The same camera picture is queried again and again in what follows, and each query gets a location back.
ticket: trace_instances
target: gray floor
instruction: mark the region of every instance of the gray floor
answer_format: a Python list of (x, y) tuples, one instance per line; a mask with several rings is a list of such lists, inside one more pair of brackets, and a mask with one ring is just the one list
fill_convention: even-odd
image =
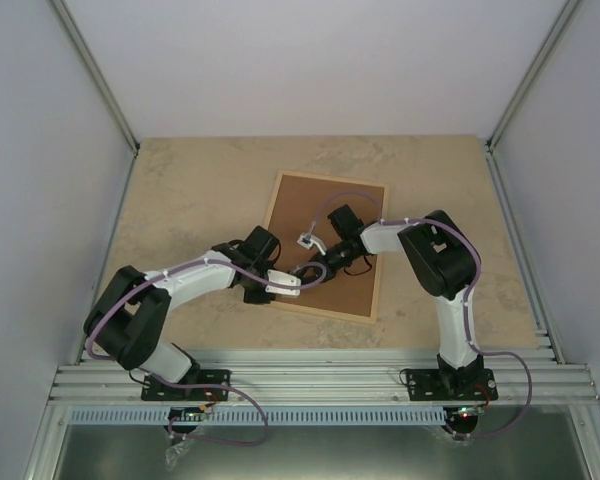
[[(496, 428), (511, 409), (493, 408), (479, 428)], [(255, 438), (255, 428), (216, 427), (213, 434)], [(160, 479), (552, 479), (589, 478), (570, 419), (532, 410), (523, 423), (469, 446), (423, 427), (280, 427), (265, 445), (197, 443), (172, 472), (168, 439), (158, 427), (71, 427), (56, 480)]]

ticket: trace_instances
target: square board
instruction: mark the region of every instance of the square board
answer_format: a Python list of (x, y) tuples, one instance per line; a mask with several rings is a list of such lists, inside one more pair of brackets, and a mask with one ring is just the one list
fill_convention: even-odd
[[(308, 230), (314, 215), (325, 201), (348, 191), (373, 196), (382, 205), (384, 215), (389, 195), (386, 184), (301, 172), (279, 172), (264, 221), (265, 227), (278, 237), (282, 247), (280, 259), (276, 263), (277, 270), (289, 271), (296, 265), (309, 261), (317, 249), (309, 251), (298, 245), (298, 236)], [(378, 217), (377, 206), (368, 198), (352, 194), (334, 199), (324, 208), (313, 232), (327, 248), (340, 241), (327, 215), (344, 204), (348, 204), (365, 224)], [(299, 297), (278, 296), (272, 305), (373, 325), (377, 319), (382, 258), (369, 257), (369, 262), (372, 268), (368, 273), (348, 276), (340, 271), (333, 280), (305, 290)], [(350, 271), (356, 273), (365, 268), (366, 265), (360, 258), (353, 263)]]

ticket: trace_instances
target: ventilation grille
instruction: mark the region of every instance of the ventilation grille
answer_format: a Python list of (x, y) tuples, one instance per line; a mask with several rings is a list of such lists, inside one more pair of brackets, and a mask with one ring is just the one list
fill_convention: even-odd
[[(73, 425), (165, 425), (169, 407), (76, 407)], [(265, 407), (271, 426), (443, 425), (442, 407)], [(197, 425), (195, 416), (175, 425)], [(205, 425), (259, 426), (254, 408), (216, 407)]]

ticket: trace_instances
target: white wall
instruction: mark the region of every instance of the white wall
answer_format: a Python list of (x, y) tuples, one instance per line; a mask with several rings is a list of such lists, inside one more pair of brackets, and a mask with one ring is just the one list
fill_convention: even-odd
[(562, 3), (68, 0), (139, 137), (486, 137)]
[(499, 151), (566, 355), (600, 391), (600, 0), (584, 3)]
[(46, 2), (0, 0), (0, 480), (77, 346), (129, 162)]

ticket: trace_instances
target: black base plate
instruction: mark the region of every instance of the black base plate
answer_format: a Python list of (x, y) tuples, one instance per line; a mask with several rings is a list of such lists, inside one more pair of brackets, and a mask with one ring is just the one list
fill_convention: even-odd
[(489, 400), (498, 399), (497, 387), (489, 388), (489, 381), (495, 381), (493, 371), (484, 369), (475, 378), (471, 385), (458, 392), (456, 395), (450, 395), (447, 388), (440, 380), (440, 370), (438, 369), (410, 369), (402, 371), (402, 381), (409, 392), (409, 399), (412, 402), (423, 401), (467, 401), (484, 402), (486, 400), (484, 393), (475, 387), (482, 386), (489, 393)]
[[(218, 402), (226, 402), (229, 397), (229, 392), (217, 388), (207, 389), (207, 392), (215, 394), (214, 398), (209, 398), (201, 388), (193, 388), (191, 390), (172, 388), (160, 383), (151, 376), (148, 377), (148, 381), (149, 386), (142, 389), (142, 395), (140, 396), (140, 398), (146, 402), (210, 402), (216, 399)], [(200, 370), (195, 379), (187, 380), (187, 377), (185, 376), (185, 378), (181, 380), (181, 383), (186, 385), (188, 383), (221, 384), (226, 382), (227, 385), (231, 385), (230, 381), (230, 370)]]

